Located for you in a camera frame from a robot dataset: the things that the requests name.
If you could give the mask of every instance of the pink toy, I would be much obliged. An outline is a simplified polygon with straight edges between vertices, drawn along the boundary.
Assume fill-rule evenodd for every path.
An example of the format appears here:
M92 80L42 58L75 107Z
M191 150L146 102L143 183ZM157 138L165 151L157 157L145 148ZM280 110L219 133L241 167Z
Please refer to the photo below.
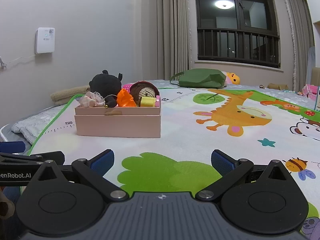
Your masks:
M127 90L129 93L130 93L130 87L132 86L133 84L126 84L124 85L122 88L124 88L125 90Z
M156 96L156 107L160 106L160 96Z
M304 97L311 98L312 100L316 100L318 93L318 87L314 85L305 85L302 89L302 94Z

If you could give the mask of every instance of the beige curtain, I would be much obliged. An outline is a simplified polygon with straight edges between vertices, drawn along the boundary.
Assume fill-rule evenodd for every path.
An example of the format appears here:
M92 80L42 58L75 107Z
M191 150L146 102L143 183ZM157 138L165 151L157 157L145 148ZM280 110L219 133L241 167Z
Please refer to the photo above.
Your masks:
M312 22L306 0L285 0L285 3L293 40L293 89L301 91L306 83L308 51L314 46Z
M158 78L189 69L188 0L157 0Z

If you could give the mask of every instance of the black crocheted toy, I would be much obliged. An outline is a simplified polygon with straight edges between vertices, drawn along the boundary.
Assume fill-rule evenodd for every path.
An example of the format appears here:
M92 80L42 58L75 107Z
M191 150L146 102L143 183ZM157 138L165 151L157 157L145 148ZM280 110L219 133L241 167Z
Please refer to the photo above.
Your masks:
M122 74L118 77L109 75L107 70L102 71L102 74L96 75L92 81L89 82L90 91L92 93L98 92L106 102L106 106L115 107L117 105L117 94L121 90Z

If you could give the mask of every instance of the white cable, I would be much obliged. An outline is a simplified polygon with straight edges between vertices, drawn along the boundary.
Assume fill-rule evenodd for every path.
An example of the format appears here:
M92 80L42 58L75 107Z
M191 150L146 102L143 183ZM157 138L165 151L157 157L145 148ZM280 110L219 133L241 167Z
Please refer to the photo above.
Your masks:
M11 63L11 62L13 62L13 61L15 61L15 60L17 60L17 59L19 59L19 58L31 58L31 57L33 57L33 56L37 56L37 54L31 55L30 57L18 57L18 58L16 58L16 59L12 60L12 61L7 62L7 64L9 64L9 63Z

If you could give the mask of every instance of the yellow stuffed toy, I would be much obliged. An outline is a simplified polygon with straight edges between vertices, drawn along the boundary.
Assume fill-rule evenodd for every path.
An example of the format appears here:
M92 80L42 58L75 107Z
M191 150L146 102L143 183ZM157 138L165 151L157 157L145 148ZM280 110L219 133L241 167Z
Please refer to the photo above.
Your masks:
M225 72L222 71L223 74L226 75L226 85L227 84L234 84L234 85L240 85L240 78L234 74L234 73L229 73L229 72Z

